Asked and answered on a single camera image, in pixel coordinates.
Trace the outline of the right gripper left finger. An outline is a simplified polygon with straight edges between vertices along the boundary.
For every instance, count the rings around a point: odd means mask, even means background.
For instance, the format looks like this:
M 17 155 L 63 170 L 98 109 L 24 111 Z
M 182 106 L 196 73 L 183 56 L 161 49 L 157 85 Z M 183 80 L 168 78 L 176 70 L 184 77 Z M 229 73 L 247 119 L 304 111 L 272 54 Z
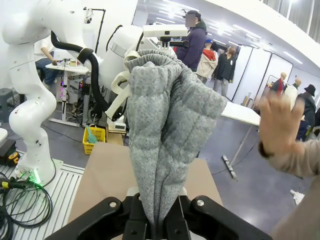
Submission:
M 123 201 L 107 197 L 46 239 L 112 240 L 118 236 L 123 240 L 151 238 L 150 223 L 139 193 Z

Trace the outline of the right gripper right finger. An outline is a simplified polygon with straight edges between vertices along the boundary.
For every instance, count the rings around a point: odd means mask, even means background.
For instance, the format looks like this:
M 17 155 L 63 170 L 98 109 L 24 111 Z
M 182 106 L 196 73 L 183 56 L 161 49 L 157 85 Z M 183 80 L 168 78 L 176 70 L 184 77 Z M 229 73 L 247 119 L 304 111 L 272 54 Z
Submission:
M 214 200 L 180 195 L 164 219 L 164 238 L 190 240 L 194 233 L 206 240 L 270 240 L 272 237 Z

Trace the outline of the person's left hand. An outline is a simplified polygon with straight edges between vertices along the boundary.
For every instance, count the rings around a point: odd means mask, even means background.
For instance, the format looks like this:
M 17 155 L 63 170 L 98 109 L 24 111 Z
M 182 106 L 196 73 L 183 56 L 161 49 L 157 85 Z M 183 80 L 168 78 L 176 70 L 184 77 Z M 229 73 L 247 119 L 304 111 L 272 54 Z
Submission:
M 305 103 L 298 99 L 293 108 L 286 95 L 270 92 L 260 99 L 260 140 L 265 153 L 273 156 L 305 152 L 302 142 L 297 141 Z

